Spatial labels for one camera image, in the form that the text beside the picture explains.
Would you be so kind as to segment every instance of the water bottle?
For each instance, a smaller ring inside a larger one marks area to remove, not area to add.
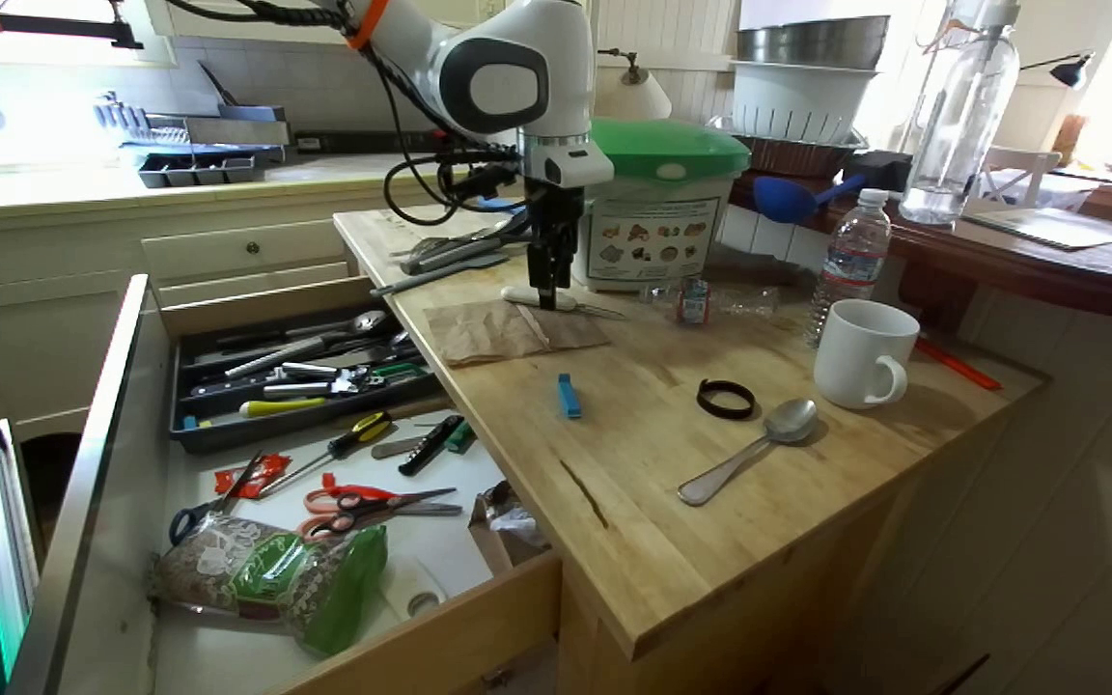
[[[816,348],[826,325],[826,311],[840,299],[868,299],[886,260],[891,244],[891,217],[882,211],[888,197],[886,190],[861,190],[856,207],[840,220],[817,276],[813,304],[808,307],[808,324],[804,339]]]
[[[962,215],[1020,76],[1020,54],[1007,39],[1017,17],[1014,0],[985,9],[983,31],[959,52],[934,98],[901,216],[950,225]]]
[[[715,316],[768,318],[778,305],[777,287],[729,289],[697,277],[661,281],[641,289],[639,300],[661,309],[667,318],[685,325],[703,325]]]

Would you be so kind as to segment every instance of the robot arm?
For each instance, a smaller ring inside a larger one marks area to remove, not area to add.
[[[358,21],[351,48],[375,53],[394,82],[407,85],[449,127],[477,141],[517,131],[534,229],[530,286],[545,308],[555,307],[577,250],[583,187],[613,177],[612,162],[589,140],[595,49],[582,6],[516,0],[456,32],[425,18],[410,0],[348,4]]]

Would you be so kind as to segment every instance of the white mug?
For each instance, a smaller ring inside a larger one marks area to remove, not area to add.
[[[865,409],[893,404],[909,390],[909,364],[921,325],[895,307],[840,299],[826,314],[813,383],[831,404]]]

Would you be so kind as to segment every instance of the black rubber band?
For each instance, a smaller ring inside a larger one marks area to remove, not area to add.
[[[733,393],[735,396],[741,396],[749,405],[744,408],[728,408],[712,404],[707,396],[718,391]],[[754,391],[747,390],[736,381],[711,381],[711,379],[703,378],[702,384],[698,384],[698,406],[716,418],[743,420],[754,414],[755,405],[757,405],[757,400],[754,399]]]

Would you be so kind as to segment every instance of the blue clip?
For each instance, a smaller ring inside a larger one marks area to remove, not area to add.
[[[557,376],[556,387],[559,388],[559,404],[565,408],[565,417],[568,419],[582,417],[582,404],[577,401],[577,393],[574,391],[574,381],[569,375]]]

